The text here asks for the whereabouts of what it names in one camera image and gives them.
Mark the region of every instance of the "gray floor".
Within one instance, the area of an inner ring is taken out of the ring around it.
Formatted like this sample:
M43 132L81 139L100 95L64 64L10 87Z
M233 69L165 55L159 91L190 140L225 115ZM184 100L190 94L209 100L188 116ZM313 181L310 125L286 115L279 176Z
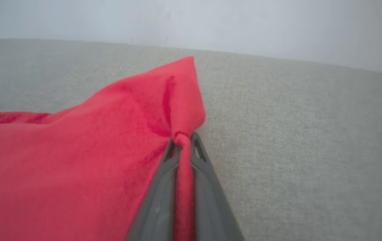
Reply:
M56 112L194 55L198 130L246 240L382 241L382 74L249 55L0 40L0 111Z

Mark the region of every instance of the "red cloth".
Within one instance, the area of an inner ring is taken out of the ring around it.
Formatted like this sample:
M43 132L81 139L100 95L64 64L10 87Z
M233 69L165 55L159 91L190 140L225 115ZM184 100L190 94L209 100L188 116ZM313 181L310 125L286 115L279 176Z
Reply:
M124 240L171 137L174 237L192 240L189 137L204 119L193 57L55 114L0 112L0 240Z

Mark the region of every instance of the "white wall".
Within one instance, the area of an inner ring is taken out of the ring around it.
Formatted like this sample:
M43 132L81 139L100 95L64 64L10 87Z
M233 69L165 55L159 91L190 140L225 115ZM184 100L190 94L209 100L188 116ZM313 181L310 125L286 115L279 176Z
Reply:
M0 38L217 50L382 72L382 0L0 0Z

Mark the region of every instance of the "pointed fabric corner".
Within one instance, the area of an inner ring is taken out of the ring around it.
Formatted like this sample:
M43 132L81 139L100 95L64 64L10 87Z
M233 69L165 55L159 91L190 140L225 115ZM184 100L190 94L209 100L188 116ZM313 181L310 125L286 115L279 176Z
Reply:
M58 113L0 112L0 240L124 240L170 138L176 240L194 237L189 137L205 119L193 57Z

